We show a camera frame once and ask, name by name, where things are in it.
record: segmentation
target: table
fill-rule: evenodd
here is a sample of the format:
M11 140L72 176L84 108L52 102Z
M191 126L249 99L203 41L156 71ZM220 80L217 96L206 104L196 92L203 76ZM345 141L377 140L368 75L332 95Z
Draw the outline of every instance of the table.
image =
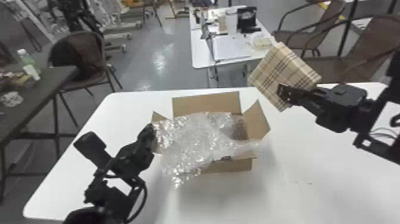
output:
M385 85L360 83L376 98ZM271 131L250 172L201 175L173 189L160 178L160 156L142 173L148 202L135 223L399 223L400 167L352 146L356 134L333 133L301 107L279 113L257 89L125 92L107 96L78 136L92 130L116 155L151 120L171 118L172 97L239 91L242 110L259 99ZM378 126L399 107L389 104ZM27 202L31 219L63 220L83 206L96 167L70 145ZM123 191L127 186L113 182Z
M235 6L233 8L243 8L245 7L244 5L240 6ZM219 9L213 9L213 10L208 10L208 18L211 18L212 13L218 14L219 11L225 11L228 8L219 8ZM194 8L190 9L190 16L189 16L189 24L190 24L190 47L192 50L192 65L193 68L195 69L207 69L207 77L208 77L208 87L217 87L215 85L215 77L217 76L215 72L215 67L218 66L224 66L228 64L236 64L236 63L245 63L247 61L255 61L255 60L260 60L265 57L265 55L268 53L269 49L263 50L263 51L251 51L251 56L246 57L246 58L238 58L234 60L223 60L218 63L215 63L213 60L213 55L211 54L208 45L206 43L205 39L201 39L202 35L202 30L200 24L196 24L196 18L193 15ZM271 37L271 34L268 32L268 30L264 27L264 25L257 19L257 27L261 28L261 32L266 36L266 37ZM216 32L218 30L217 26L209 26L210 32Z
M5 167L6 150L5 147L12 139L55 139L57 158L60 156L59 137L75 137L75 135L58 133L58 113L57 102L53 100L55 133L21 133L28 122L37 115L50 100L57 96L59 90L73 77L75 66L47 68L42 70L41 80L31 89L23 89L18 93L24 101L15 107L5 107L0 105L0 111L5 116L0 120L0 158L2 180L0 189L0 203L2 202L5 182L9 176L42 175L43 173L8 173Z

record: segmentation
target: bottle cap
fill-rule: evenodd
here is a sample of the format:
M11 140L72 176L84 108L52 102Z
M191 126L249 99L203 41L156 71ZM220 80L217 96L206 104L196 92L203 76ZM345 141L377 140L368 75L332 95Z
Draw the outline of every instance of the bottle cap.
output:
M17 51L17 53L18 53L19 55L21 55L21 54L27 54L27 52L26 52L25 49L19 49L19 50Z

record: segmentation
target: paper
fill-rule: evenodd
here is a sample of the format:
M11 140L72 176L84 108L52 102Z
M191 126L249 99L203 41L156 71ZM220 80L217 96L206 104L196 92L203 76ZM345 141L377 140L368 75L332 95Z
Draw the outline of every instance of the paper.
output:
M214 60L232 60L250 57L250 47L241 36L216 36L212 40Z

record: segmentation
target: white table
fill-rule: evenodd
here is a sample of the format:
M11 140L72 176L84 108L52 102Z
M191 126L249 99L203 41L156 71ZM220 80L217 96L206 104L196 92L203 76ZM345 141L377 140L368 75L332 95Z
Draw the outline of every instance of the white table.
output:
M234 8L243 8L244 5L236 6ZM219 8L208 10L208 18L212 18L213 15L217 15L220 11L225 11L228 8ZM236 63L245 63L247 61L255 61L260 60L265 57L268 53L269 49L265 49L262 51L250 50L250 57L238 58L234 60L223 60L218 63L215 63L213 59L213 55L211 54L208 45L205 39L201 39L202 30L200 24L196 24L196 18L193 15L193 8L191 8L190 16L189 16L189 24L190 24L190 47L192 50L192 65L195 69L207 69L207 77L208 77L208 86L209 87L217 87L215 82L215 72L214 66L224 66L228 64L236 64ZM251 42L251 36L257 35L259 33L263 33L265 37L270 37L271 34L264 27L264 25L257 19L257 27L261 28L261 32L256 32L251 35L247 35L248 42ZM218 30L218 26L209 25L210 32L216 32Z
M385 87L357 86L373 98ZM240 91L242 110L259 99L271 126L252 170L201 175L173 189L160 178L157 157L143 173L149 198L135 223L400 223L400 166L356 149L352 132L337 134L316 125L304 108L279 113L255 88L111 94L78 137L93 130L115 155L135 140L153 110L172 117L172 97L227 91ZM377 125L386 126L399 110L388 105ZM83 191L94 171L94 165L70 145L26 204L24 216L63 220L84 206Z

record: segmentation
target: beige plaid box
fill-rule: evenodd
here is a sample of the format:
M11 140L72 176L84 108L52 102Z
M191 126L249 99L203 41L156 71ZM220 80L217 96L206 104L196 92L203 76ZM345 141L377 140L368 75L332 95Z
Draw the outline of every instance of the beige plaid box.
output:
M276 94L279 83L311 90L320 80L318 73L280 42L260 61L249 76L248 83L256 86L279 111L283 111L290 104Z

